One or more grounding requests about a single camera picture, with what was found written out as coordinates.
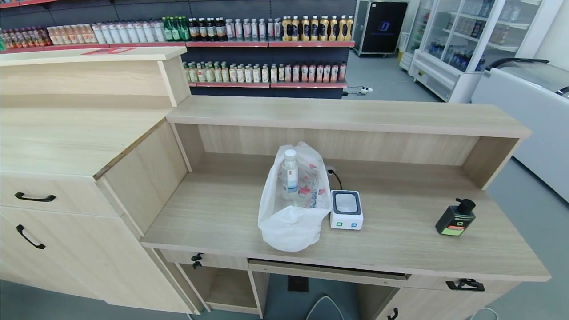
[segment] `refrigerator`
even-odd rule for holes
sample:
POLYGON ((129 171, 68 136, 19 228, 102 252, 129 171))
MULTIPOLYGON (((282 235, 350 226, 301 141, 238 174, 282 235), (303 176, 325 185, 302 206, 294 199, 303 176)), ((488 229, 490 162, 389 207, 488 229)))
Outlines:
POLYGON ((488 69, 472 102, 497 105, 532 130, 513 156, 569 202, 569 71, 547 60, 516 58, 488 69))
POLYGON ((484 68, 533 58, 563 0, 435 0, 409 74, 446 102, 469 102, 484 68))
POLYGON ((434 0, 420 0, 419 7, 415 13, 415 19, 411 24, 411 32, 405 46, 405 51, 399 62, 399 66, 404 70, 409 70, 411 67, 411 60, 413 59, 413 54, 415 50, 419 48, 421 40, 423 40, 423 35, 431 15, 431 9, 434 0))

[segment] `gray floor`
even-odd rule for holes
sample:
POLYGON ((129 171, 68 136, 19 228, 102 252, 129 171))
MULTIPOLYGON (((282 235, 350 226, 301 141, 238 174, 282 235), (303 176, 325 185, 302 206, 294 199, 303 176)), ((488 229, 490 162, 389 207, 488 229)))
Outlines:
MULTIPOLYGON (((348 83, 364 85, 374 92, 349 99, 438 101, 427 89, 412 82, 393 58, 358 58, 350 53, 348 83)), ((510 160, 491 184, 488 192, 536 252, 552 275, 545 283, 518 286, 490 307, 500 320, 569 319, 569 207, 522 165, 510 160)), ((267 296, 266 319, 304 319, 312 304, 322 295, 330 295, 340 306, 346 320, 358 318, 353 284, 310 280, 310 293, 286 292, 286 278, 272 276, 267 296)), ((214 311, 196 320, 253 320, 255 315, 214 311)), ((165 313, 110 306, 102 301, 68 296, 44 290, 0 283, 0 319, 18 320, 187 320, 183 314, 165 313)), ((335 308, 324 301, 311 320, 340 319, 335 308)), ((481 311, 475 320, 494 320, 481 311)))

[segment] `white plastic bag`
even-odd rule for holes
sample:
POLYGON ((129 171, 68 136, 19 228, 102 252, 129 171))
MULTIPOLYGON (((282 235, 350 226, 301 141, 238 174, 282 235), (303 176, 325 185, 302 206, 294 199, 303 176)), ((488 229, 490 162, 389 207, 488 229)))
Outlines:
POLYGON ((264 241, 275 249, 291 252, 316 243, 320 239, 322 219, 332 210, 331 199, 328 174, 320 154, 302 141, 296 147, 281 146, 269 171, 259 206, 258 226, 264 241), (299 198, 304 199, 301 204, 305 207, 281 205, 283 187, 279 172, 288 149, 296 151, 299 198))

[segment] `black drawer handle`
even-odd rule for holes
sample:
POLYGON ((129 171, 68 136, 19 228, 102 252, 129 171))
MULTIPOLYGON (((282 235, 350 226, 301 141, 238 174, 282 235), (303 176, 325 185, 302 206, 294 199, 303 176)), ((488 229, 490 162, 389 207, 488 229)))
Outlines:
POLYGON ((193 256, 193 257, 192 257, 192 261, 200 261, 200 260, 202 259, 202 258, 201 258, 201 255, 202 255, 202 254, 203 254, 203 253, 198 253, 198 254, 196 254, 195 256, 193 256))
POLYGON ((387 320, 395 320, 398 315, 399 315, 399 310, 397 310, 397 308, 394 308, 393 309, 393 317, 391 315, 388 315, 387 320))
POLYGON ((474 279, 460 279, 458 285, 456 285, 454 281, 447 281, 447 286, 451 290, 480 292, 484 292, 485 290, 484 285, 474 279))
POLYGON ((31 243, 34 247, 36 247, 37 249, 43 250, 46 248, 46 246, 43 243, 40 244, 35 244, 33 243, 30 239, 28 239, 28 237, 26 237, 24 235, 24 226, 21 224, 18 224, 18 226, 16 227, 16 230, 18 230, 18 233, 20 235, 22 235, 22 237, 24 237, 24 239, 28 240, 29 243, 31 243))
POLYGON ((52 194, 49 196, 46 196, 43 199, 24 198, 25 194, 23 192, 17 192, 15 194, 15 196, 16 196, 16 198, 18 198, 20 200, 37 201, 37 202, 52 202, 53 200, 55 200, 55 196, 52 194))

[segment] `light wood countertop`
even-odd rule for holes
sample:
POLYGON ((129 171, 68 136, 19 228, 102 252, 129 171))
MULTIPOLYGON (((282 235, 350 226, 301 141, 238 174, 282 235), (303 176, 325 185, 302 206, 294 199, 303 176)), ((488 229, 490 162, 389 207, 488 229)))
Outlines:
MULTIPOLYGON (((154 220, 146 247, 243 256, 384 272, 510 281, 551 276, 498 205, 457 166, 325 160, 344 188, 358 190, 360 231, 331 229, 300 252, 266 244, 259 201, 274 157, 206 154, 154 220), (455 198, 476 203, 476 220, 460 237, 435 224, 455 198)), ((331 188, 338 188, 330 179, 331 188)))
POLYGON ((142 47, 132 48, 132 50, 121 52, 119 54, 84 55, 95 50, 97 49, 54 50, 22 52, 19 54, 4 54, 0 55, 0 67, 7 67, 10 65, 70 62, 166 61, 187 52, 187 49, 185 47, 142 47))
POLYGON ((151 96, 3 96, 0 171, 98 179, 171 109, 151 96))
POLYGON ((260 126, 526 138, 531 131, 493 105, 192 96, 167 116, 180 124, 260 126))

